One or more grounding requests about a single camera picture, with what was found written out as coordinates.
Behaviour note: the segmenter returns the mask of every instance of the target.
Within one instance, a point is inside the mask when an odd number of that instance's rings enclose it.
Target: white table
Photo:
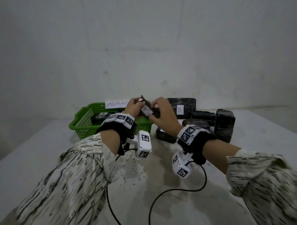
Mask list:
[[[297,169],[297,134],[248,110],[233,112],[236,122],[232,144],[283,154]],[[60,153],[78,140],[68,128],[70,121],[52,121],[0,161],[0,220],[55,167]],[[152,145],[153,152],[146,159],[135,159],[134,153],[128,152],[118,160],[118,179],[108,189],[112,209],[122,225],[148,224],[150,205],[164,190],[198,189],[203,185],[204,176],[199,166],[194,165],[190,177],[182,180],[171,168],[175,150],[166,148],[156,138],[152,139]],[[230,194],[225,176],[208,162],[204,168],[208,178],[205,189],[196,193],[166,193],[153,207],[152,224],[255,224],[243,201]],[[99,215],[96,224],[116,224],[108,207]]]

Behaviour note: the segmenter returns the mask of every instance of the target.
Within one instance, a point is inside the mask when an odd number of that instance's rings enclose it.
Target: green basket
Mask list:
[[[117,109],[106,109],[104,102],[97,102],[89,104],[87,107],[82,107],[76,114],[74,120],[69,124],[69,128],[74,130],[79,138],[82,140],[86,137],[89,137],[95,134],[96,130],[100,125],[92,125],[91,116],[95,113],[104,113],[104,112],[115,112],[117,110],[124,110],[124,108]],[[153,124],[149,120],[141,117],[136,120],[137,129],[151,132],[151,125]]]

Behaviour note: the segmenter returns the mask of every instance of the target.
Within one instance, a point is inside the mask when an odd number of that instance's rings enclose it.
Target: sleeve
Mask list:
[[[61,154],[58,166],[17,207],[17,222],[91,224],[112,181],[115,158],[100,134],[76,143]]]
[[[231,193],[257,224],[297,224],[297,172],[282,156],[241,149],[227,161]]]

